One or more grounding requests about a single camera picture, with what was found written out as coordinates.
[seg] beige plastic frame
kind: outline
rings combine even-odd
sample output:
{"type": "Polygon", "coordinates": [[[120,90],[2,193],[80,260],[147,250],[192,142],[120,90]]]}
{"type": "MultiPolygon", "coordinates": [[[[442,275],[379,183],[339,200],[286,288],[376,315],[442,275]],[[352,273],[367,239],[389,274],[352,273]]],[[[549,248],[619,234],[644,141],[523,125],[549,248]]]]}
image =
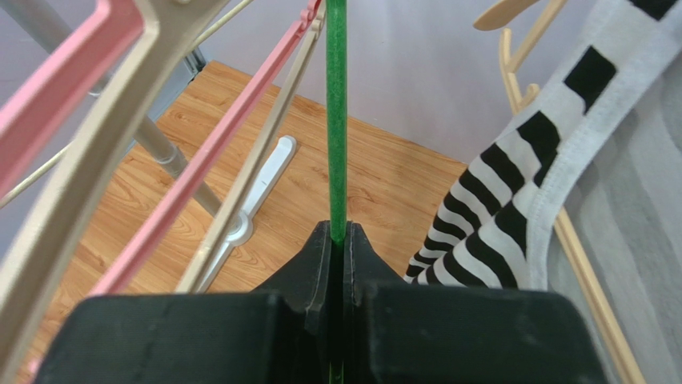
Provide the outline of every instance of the beige plastic frame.
{"type": "Polygon", "coordinates": [[[86,116],[0,270],[0,382],[11,382],[118,160],[172,70],[229,0],[135,0],[142,37],[86,116]]]}

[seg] pink rack bar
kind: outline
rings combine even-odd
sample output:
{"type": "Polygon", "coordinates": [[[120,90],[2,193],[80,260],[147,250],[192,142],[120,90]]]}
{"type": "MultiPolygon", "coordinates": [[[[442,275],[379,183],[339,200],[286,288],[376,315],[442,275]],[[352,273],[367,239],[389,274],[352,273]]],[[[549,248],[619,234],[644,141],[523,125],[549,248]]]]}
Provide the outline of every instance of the pink rack bar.
{"type": "Polygon", "coordinates": [[[173,221],[206,177],[209,169],[230,143],[237,128],[244,123],[265,94],[267,87],[287,62],[315,17],[318,6],[319,0],[310,0],[308,7],[301,13],[301,19],[294,22],[279,40],[258,72],[199,148],[183,174],[166,193],[151,216],[142,224],[114,264],[100,278],[90,292],[90,296],[120,292],[142,268],[151,252],[161,242],[173,221]]]}
{"type": "Polygon", "coordinates": [[[94,13],[0,110],[0,196],[5,196],[88,90],[144,27],[133,0],[98,0],[94,13]]]}

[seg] white plastic foot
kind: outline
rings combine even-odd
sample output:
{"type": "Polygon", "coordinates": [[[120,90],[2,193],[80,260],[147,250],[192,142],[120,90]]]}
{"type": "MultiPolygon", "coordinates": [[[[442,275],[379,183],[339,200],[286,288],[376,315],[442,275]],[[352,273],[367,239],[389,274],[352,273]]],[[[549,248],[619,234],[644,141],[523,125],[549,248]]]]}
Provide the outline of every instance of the white plastic foot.
{"type": "Polygon", "coordinates": [[[206,292],[213,282],[223,264],[230,257],[230,253],[236,246],[247,242],[253,234],[253,217],[265,202],[265,199],[275,187],[275,184],[287,169],[289,162],[294,157],[296,139],[291,136],[283,136],[277,141],[275,150],[272,151],[263,168],[258,173],[254,185],[251,187],[242,209],[239,211],[239,220],[227,235],[220,256],[214,259],[206,277],[199,286],[199,292],[206,292]]]}

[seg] hanging clothes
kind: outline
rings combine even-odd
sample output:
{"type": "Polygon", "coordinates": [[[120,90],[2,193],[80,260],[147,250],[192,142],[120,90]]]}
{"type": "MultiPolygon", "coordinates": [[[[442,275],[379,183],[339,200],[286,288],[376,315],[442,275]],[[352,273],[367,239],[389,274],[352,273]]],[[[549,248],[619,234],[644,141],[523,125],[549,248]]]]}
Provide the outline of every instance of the hanging clothes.
{"type": "Polygon", "coordinates": [[[528,108],[447,193],[405,280],[547,288],[552,224],[570,189],[680,51],[676,0],[603,0],[528,108]]]}
{"type": "Polygon", "coordinates": [[[682,382],[680,3],[596,3],[535,102],[447,193],[407,282],[565,294],[617,382],[553,234],[565,204],[645,378],[682,382]]]}

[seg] rack leg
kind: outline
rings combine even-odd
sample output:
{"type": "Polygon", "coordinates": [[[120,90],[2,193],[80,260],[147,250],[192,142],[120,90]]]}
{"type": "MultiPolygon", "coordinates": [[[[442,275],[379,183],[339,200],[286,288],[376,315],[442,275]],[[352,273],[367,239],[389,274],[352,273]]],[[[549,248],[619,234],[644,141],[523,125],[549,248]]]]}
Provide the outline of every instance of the rack leg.
{"type": "MultiPolygon", "coordinates": [[[[178,178],[187,166],[187,159],[183,152],[168,140],[151,119],[145,118],[142,121],[135,133],[135,140],[173,178],[178,178]]],[[[220,199],[205,182],[196,191],[195,199],[211,216],[215,216],[220,209],[220,199]]]]}
{"type": "Polygon", "coordinates": [[[223,264],[230,257],[236,246],[241,246],[253,234],[253,218],[260,209],[267,196],[275,187],[277,181],[289,166],[296,151],[296,139],[283,136],[277,141],[277,146],[270,154],[263,168],[258,173],[254,186],[249,191],[247,200],[239,211],[238,219],[225,238],[220,256],[211,262],[211,266],[203,276],[203,280],[195,293],[206,292],[211,283],[218,276],[223,264]]]}

